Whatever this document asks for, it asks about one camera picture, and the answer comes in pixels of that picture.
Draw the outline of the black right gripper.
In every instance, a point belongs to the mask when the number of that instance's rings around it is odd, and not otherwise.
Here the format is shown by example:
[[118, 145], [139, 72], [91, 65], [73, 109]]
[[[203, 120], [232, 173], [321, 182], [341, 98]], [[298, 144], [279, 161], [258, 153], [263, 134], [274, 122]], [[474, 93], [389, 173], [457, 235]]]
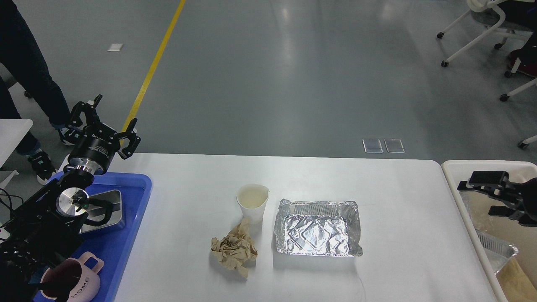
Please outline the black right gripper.
[[460, 192], [478, 192], [500, 201], [490, 206], [489, 216], [505, 217], [518, 222], [533, 222], [533, 185], [510, 184], [507, 171], [474, 171], [469, 180], [458, 184]]

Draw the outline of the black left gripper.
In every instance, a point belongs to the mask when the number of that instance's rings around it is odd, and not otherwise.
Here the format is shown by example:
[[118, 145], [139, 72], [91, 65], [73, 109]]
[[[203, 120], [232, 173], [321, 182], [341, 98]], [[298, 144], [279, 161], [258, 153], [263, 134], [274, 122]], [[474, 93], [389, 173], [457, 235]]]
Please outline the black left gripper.
[[[96, 107], [102, 99], [98, 94], [92, 101], [78, 102], [70, 113], [67, 127], [79, 130], [82, 136], [68, 157], [69, 166], [86, 168], [91, 174], [105, 174], [117, 152], [123, 160], [133, 155], [141, 138], [135, 132], [137, 118], [133, 118], [125, 131], [117, 132], [109, 126], [102, 126]], [[119, 142], [127, 140], [125, 147]]]

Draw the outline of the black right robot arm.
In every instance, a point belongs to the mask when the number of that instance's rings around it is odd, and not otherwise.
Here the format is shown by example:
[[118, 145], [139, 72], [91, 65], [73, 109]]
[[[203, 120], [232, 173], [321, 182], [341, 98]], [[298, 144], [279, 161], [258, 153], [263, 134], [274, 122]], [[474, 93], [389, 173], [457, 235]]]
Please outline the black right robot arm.
[[525, 183], [509, 180], [507, 171], [474, 171], [468, 180], [460, 181], [460, 192], [478, 192], [500, 201], [503, 206], [490, 207], [489, 216], [504, 217], [523, 227], [537, 226], [537, 179]]

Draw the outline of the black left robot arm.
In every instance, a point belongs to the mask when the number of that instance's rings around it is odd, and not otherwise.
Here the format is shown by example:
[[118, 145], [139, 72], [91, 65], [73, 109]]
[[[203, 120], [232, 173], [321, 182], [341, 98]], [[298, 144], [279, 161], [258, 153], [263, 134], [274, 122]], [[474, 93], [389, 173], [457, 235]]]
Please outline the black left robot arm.
[[63, 176], [50, 180], [42, 189], [11, 211], [2, 225], [8, 239], [1, 243], [2, 302], [31, 302], [39, 290], [53, 290], [58, 302], [68, 300], [74, 279], [31, 283], [38, 268], [55, 268], [83, 243], [83, 225], [99, 227], [109, 222], [113, 204], [89, 197], [86, 188], [97, 175], [105, 174], [115, 154], [131, 157], [141, 139], [133, 118], [125, 131], [117, 132], [101, 122], [96, 107], [99, 94], [91, 102], [79, 102], [71, 111], [70, 126], [83, 126], [63, 169]]

